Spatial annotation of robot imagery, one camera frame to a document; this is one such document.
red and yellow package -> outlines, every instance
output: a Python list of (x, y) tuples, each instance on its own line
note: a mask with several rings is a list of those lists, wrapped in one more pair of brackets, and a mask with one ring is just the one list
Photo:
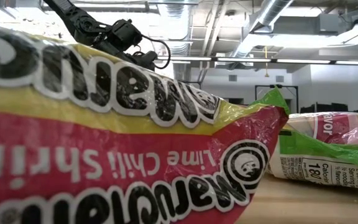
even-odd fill
[(0, 223), (234, 223), (287, 119), (0, 28)]

ceiling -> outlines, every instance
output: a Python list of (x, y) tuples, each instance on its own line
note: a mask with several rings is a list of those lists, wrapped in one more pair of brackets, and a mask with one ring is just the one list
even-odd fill
[[(10, 0), (9, 4), (14, 2), (13, 7), (0, 7), (0, 26), (8, 27), (11, 29), (24, 30), (26, 32), (47, 35), (50, 37), (61, 37), (65, 40), (74, 41), (71, 35), (66, 30), (60, 18), (52, 11), (48, 11), (47, 8), (41, 8), (39, 0)], [(88, 10), (88, 12), (98, 21), (113, 24), (118, 19), (132, 19), (133, 24), (145, 35), (153, 37), (155, 39), (166, 40), (167, 43), (172, 45), (188, 44), (190, 45), (188, 55), (201, 55), (203, 53), (203, 45), (206, 43), (205, 37), (208, 33), (208, 25), (212, 24), (212, 30), (209, 40), (207, 40), (208, 47), (212, 45), (211, 55), (216, 53), (230, 55), (244, 38), (243, 27), (249, 22), (248, 19), (253, 14), (258, 12), (261, 8), (261, 0), (233, 0), (230, 1), (226, 10), (222, 12), (223, 4), (227, 1), (219, 1), (217, 6), (217, 12), (215, 18), (212, 18), (214, 0), (202, 0), (192, 1), (188, 6), (190, 8), (188, 37), (184, 40), (173, 40), (174, 36), (180, 36), (176, 25), (171, 24), (171, 21), (162, 19), (162, 16), (158, 13), (161, 4), (154, 4), (160, 1), (149, 1), (147, 8), (152, 12), (157, 13), (139, 13), (134, 11), (142, 11), (145, 7), (144, 2), (122, 2), (114, 3), (112, 0), (94, 0), (86, 1), (87, 3), (78, 3), (78, 6), (82, 6)], [(182, 1), (170, 0), (170, 3), (178, 3)], [(6, 4), (4, 0), (0, 0), (0, 6)], [(266, 35), (253, 35), (255, 46), (251, 48), (249, 57), (268, 57), (268, 58), (305, 58), (305, 59), (354, 59), (358, 60), (358, 46), (353, 45), (350, 47), (337, 46), (337, 47), (324, 47), (323, 45), (313, 45), (316, 43), (316, 39), (306, 39), (306, 35), (295, 36), (299, 27), (300, 29), (309, 29), (309, 27), (300, 27), (301, 24), (296, 24), (296, 18), (314, 19), (320, 14), (335, 15), (336, 22), (340, 29), (347, 29), (349, 23), (347, 14), (356, 14), (358, 12), (358, 0), (295, 0), (290, 7), (283, 10), (281, 18), (277, 20), (276, 27), (292, 28), (292, 39), (287, 36), (280, 36), (281, 39), (287, 40), (281, 41), (278, 44), (278, 38), (274, 37), (272, 40), (269, 36), (264, 41)], [(294, 18), (290, 21), (286, 21), (284, 18)], [(214, 33), (216, 32), (216, 41), (213, 41)], [(152, 44), (148, 40), (143, 40), (140, 44), (142, 51), (154, 50), (159, 54), (163, 54), (163, 46), (160, 44)], [(130, 52), (137, 51), (137, 47), (129, 49)], [(265, 65), (253, 64), (252, 68), (263, 68)], [(275, 68), (288, 68), (289, 65), (273, 65)]]

ceiling duct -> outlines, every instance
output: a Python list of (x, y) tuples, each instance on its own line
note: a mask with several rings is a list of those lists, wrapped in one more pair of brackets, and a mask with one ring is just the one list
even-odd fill
[(280, 17), (281, 12), (286, 9), (293, 0), (264, 0), (258, 12), (250, 16), (249, 22), (243, 27), (242, 42), (233, 51), (232, 57), (246, 57), (254, 47), (252, 40), (248, 39), (251, 32), (272, 32), (274, 22)]
[[(162, 19), (165, 21), (165, 30), (168, 30), (168, 46), (172, 55), (188, 55), (190, 44), (190, 6), (180, 4), (158, 5)], [(173, 64), (173, 76), (176, 80), (190, 80), (190, 66), (184, 63)]]

nutrition label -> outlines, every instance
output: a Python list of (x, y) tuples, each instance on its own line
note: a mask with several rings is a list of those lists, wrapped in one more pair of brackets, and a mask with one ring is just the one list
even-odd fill
[(282, 174), (288, 179), (358, 188), (358, 166), (315, 156), (280, 156)]

ceiling pipe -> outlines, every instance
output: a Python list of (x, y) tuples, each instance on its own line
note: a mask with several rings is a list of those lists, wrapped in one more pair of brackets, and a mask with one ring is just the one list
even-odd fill
[[(171, 54), (189, 55), (190, 44), (190, 6), (180, 4), (158, 5), (162, 19), (165, 21), (165, 30), (168, 32), (168, 40), (184, 40), (184, 42), (168, 42)], [(188, 64), (174, 63), (173, 77), (176, 80), (190, 81), (190, 66)]]
[(206, 28), (203, 48), (201, 49), (200, 56), (204, 56), (206, 48), (208, 46), (209, 38), (211, 37), (212, 29), (215, 24), (215, 18), (216, 18), (216, 13), (218, 11), (218, 5), (219, 5), (219, 0), (214, 0), (213, 6), (212, 6), (212, 11), (211, 11), (211, 17), (209, 19), (208, 26)]
[(327, 7), (323, 13), (325, 14), (329, 14), (330, 12), (332, 12), (334, 9), (336, 9), (340, 4), (342, 4), (342, 0), (339, 0), (338, 2), (335, 2), (334, 4), (332, 4), (331, 6)]
[(232, 57), (246, 57), (254, 45), (247, 41), (247, 36), (251, 32), (267, 27), (273, 31), (274, 22), (280, 17), (280, 14), (286, 9), (293, 0), (264, 0), (258, 12), (251, 15), (249, 23), (243, 28), (244, 37), (237, 49), (233, 51)]
[[(224, 2), (223, 2), (221, 11), (219, 12), (220, 15), (219, 15), (218, 21), (217, 21), (216, 26), (214, 28), (211, 43), (209, 44), (208, 51), (206, 53), (207, 56), (210, 56), (212, 54), (212, 50), (214, 49), (216, 39), (218, 38), (219, 31), (221, 29), (224, 16), (226, 15), (227, 5), (229, 3), (230, 3), (230, 0), (224, 0)], [(200, 64), (201, 65), (200, 65), (200, 74), (198, 75), (198, 82), (200, 84), (200, 88), (202, 88), (204, 78), (206, 76), (206, 73), (208, 72), (208, 69), (210, 68), (210, 62), (207, 62), (205, 68), (202, 68), (202, 69), (201, 69), (202, 63), (200, 63)]]
[(214, 28), (214, 32), (212, 35), (211, 43), (209, 44), (209, 48), (207, 51), (207, 56), (210, 56), (212, 54), (212, 50), (214, 49), (216, 39), (218, 38), (219, 31), (221, 30), (221, 26), (224, 20), (224, 16), (226, 15), (227, 5), (230, 3), (230, 0), (224, 0), (222, 9), (218, 18), (218, 21), (216, 22), (216, 26)]
[(15, 8), (16, 7), (16, 0), (0, 0), (0, 10), (2, 12), (4, 12), (5, 14), (7, 14), (8, 16), (12, 17), (13, 19), (16, 19), (16, 16), (13, 15), (11, 12), (9, 12), (6, 8), (7, 7), (11, 7), (11, 8)]

